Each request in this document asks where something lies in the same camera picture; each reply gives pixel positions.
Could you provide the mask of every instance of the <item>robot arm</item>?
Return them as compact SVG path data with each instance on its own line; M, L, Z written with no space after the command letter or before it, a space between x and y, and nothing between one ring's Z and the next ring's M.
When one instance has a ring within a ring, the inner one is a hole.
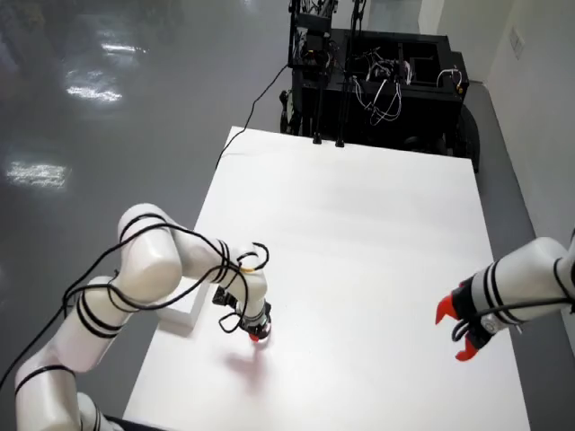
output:
M119 274L94 278L89 283L93 288L80 292L56 335L18 370L20 431L120 429L109 424L87 396L76 395L75 373L97 366L131 314L154 308L182 276L219 284L215 302L233 306L228 316L240 316L237 326L252 339L270 334L267 283L261 270L268 257L261 262L256 252L262 247L267 253L263 245L230 247L179 226L150 204L130 208L118 232L119 242L125 243Z
M445 315L460 321L453 341L465 337L456 358L474 357L498 331L575 304L575 241L566 251L557 241L537 238L462 281L441 300Z

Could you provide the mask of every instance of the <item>gray floor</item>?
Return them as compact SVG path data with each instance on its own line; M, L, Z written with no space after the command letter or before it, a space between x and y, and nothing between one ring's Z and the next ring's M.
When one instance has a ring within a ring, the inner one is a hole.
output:
M419 33L421 0L372 0L368 29Z
M287 8L286 0L224 8L0 0L0 369L115 242L127 207L151 201L194 225L229 128L243 124L286 61ZM278 94L289 81L285 73L261 100L252 127L278 130ZM473 86L467 103L482 134L478 184L498 258L533 229L489 94ZM97 273L117 265L110 259ZM101 365L79 377L107 413L121 416L155 324L153 314L136 316ZM571 427L575 364L560 317L527 325L514 347L532 429ZM13 429L10 387L0 418Z

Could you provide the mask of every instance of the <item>red object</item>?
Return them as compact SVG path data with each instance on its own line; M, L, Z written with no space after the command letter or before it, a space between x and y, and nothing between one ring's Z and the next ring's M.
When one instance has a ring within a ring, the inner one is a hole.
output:
M456 321L459 320L459 316L457 316L456 310L453 308L452 294L449 294L439 302L438 312L435 317L435 324L437 325L440 323L445 315L453 317Z
M465 338L465 350L462 350L456 355L456 359L458 361L464 362L468 361L472 357L474 357L479 350L475 348L471 341L468 338Z

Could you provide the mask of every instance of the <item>white cable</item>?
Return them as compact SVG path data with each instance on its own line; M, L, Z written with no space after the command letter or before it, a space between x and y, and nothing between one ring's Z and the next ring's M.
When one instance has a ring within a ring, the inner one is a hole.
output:
M390 114L389 110L393 107L395 100L399 97L399 104L397 111L394 114ZM374 105L374 111L371 114L369 122L372 126L377 126L382 119L385 121L395 121L399 118L400 114L402 113L402 89L399 83L395 84L395 96L392 99L392 102L389 104L386 112L382 112L378 107ZM374 116L379 117L379 119L374 123Z
M442 76L443 74L451 74L451 76L453 77L453 74L454 74L455 72L457 72L457 73L459 74L459 82L457 83L457 88L459 88L459 87L461 86L461 82L464 80L464 76L462 75L461 71L459 71L458 69L445 69L445 70L442 70L442 71L439 73L438 80L437 80L437 82L436 82L436 87L439 87L439 79L441 78L441 76Z
M376 94L376 98L374 99L374 106L376 106L377 103L377 98L379 97L379 93L381 92L381 89L384 88L385 83L387 82L386 79L384 79L381 83L381 85L379 86L379 90L377 90L377 94Z
M353 77L353 82L356 84L356 96L358 97L359 104L360 104L361 106L363 106L364 110L366 110L366 109L369 108L369 104L366 105L366 104L364 104L364 102L361 100L361 97L359 96L359 93L358 93L358 90L361 92L361 87L359 86L358 79L357 79L355 76L352 76L352 77Z
M369 77L371 76L371 61L369 61L369 57L366 57L367 60L367 78L366 81L369 81Z

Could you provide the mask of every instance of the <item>white table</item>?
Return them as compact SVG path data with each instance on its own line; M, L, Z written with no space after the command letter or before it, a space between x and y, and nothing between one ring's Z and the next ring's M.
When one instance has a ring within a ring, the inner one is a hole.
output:
M191 334L159 325L125 419L178 431L529 429L509 334L459 363L455 321L434 325L438 301L492 259L469 161L248 130L196 230L270 247L270 341L223 333L210 291Z

